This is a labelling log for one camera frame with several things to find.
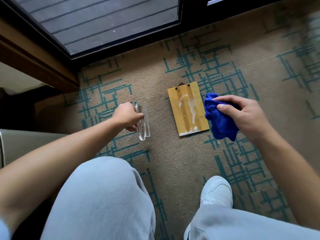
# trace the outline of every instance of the person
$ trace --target person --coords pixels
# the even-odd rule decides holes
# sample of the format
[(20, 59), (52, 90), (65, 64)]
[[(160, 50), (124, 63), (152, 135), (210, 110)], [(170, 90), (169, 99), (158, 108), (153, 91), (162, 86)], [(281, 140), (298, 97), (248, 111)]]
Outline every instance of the person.
[[(320, 178), (269, 124), (254, 100), (228, 95), (218, 105), (260, 151), (301, 225), (232, 209), (230, 184), (213, 176), (186, 228), (194, 239), (320, 239)], [(143, 118), (129, 102), (112, 118), (44, 145), (0, 170), (0, 239), (17, 227), (59, 187), (42, 240), (153, 239), (155, 211), (139, 173), (113, 157), (90, 160), (124, 128), (136, 131)]]

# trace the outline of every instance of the hand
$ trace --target hand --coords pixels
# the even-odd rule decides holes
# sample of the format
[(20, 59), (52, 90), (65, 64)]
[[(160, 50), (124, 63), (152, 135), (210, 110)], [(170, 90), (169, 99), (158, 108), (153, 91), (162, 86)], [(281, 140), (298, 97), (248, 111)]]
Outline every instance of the hand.
[(258, 139), (273, 131), (257, 101), (235, 95), (219, 96), (213, 100), (238, 104), (241, 110), (228, 104), (219, 104), (217, 108), (233, 118), (239, 130), (251, 143), (255, 144)]
[(144, 118), (144, 114), (137, 113), (134, 110), (134, 105), (126, 102), (124, 104), (119, 104), (114, 110), (112, 117), (120, 122), (128, 131), (135, 132), (138, 130), (137, 124)]

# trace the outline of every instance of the patterned carpet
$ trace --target patterned carpet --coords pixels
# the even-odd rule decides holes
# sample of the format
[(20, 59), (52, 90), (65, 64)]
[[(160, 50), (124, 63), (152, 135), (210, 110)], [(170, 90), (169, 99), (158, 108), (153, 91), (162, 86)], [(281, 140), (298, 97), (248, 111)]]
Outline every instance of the patterned carpet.
[(178, 136), (167, 88), (198, 81), (203, 99), (216, 92), (258, 100), (320, 172), (319, 10), (319, 0), (285, 0), (92, 64), (79, 74), (79, 93), (36, 104), (39, 128), (72, 133), (108, 119), (119, 103), (146, 105), (151, 137), (140, 142), (123, 131), (97, 156), (123, 158), (139, 171), (154, 202), (156, 239), (182, 239), (213, 175), (231, 184), (234, 208), (295, 222), (243, 134), (235, 142), (210, 131)]

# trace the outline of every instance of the shoe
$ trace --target shoe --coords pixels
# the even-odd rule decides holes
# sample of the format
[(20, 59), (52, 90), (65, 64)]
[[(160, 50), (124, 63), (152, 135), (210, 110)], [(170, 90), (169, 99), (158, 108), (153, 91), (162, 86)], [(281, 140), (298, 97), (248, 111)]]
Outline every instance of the shoe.
[[(202, 204), (217, 204), (227, 208), (232, 208), (232, 190), (231, 186), (220, 176), (211, 177), (204, 185), (201, 196), (200, 205)], [(188, 240), (191, 223), (187, 226), (183, 235), (183, 240)]]

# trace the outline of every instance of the leg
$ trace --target leg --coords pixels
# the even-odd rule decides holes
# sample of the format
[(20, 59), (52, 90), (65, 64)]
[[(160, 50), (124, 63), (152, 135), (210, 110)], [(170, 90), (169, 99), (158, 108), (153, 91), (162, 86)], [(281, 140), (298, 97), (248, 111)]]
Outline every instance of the leg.
[(230, 184), (210, 178), (201, 193), (200, 208), (184, 240), (195, 239), (320, 239), (320, 232), (250, 212), (232, 209)]
[(60, 190), (41, 240), (149, 239), (156, 218), (139, 173), (125, 160), (81, 164)]

